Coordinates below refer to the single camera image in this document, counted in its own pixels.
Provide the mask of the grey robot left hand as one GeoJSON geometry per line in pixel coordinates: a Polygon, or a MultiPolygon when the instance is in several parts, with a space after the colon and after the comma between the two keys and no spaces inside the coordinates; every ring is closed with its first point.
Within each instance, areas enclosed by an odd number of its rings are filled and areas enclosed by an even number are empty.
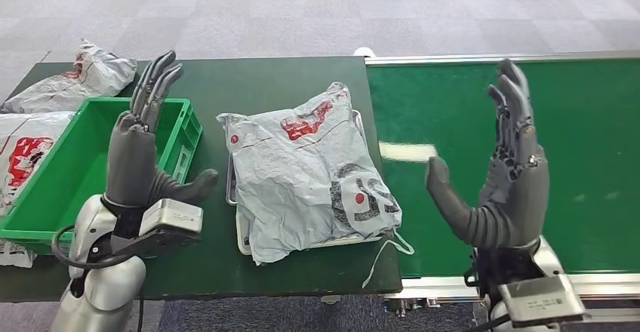
{"type": "Polygon", "coordinates": [[[160,199],[194,204],[217,185],[214,169],[179,183],[157,167],[156,128],[170,86],[181,76],[173,50],[148,63],[131,95],[129,109],[117,119],[109,141],[104,197],[122,207],[149,207],[160,199]]]}

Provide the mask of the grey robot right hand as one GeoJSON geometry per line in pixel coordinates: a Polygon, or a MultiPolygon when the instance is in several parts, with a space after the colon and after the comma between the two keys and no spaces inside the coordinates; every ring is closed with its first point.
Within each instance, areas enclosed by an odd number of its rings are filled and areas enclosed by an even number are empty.
{"type": "Polygon", "coordinates": [[[549,168],[538,143],[528,80],[510,59],[500,61],[494,101],[495,147],[478,204],[468,205],[450,181],[445,161],[431,157],[426,190],[451,231],[482,249],[525,247],[540,237],[549,200],[549,168]]]}

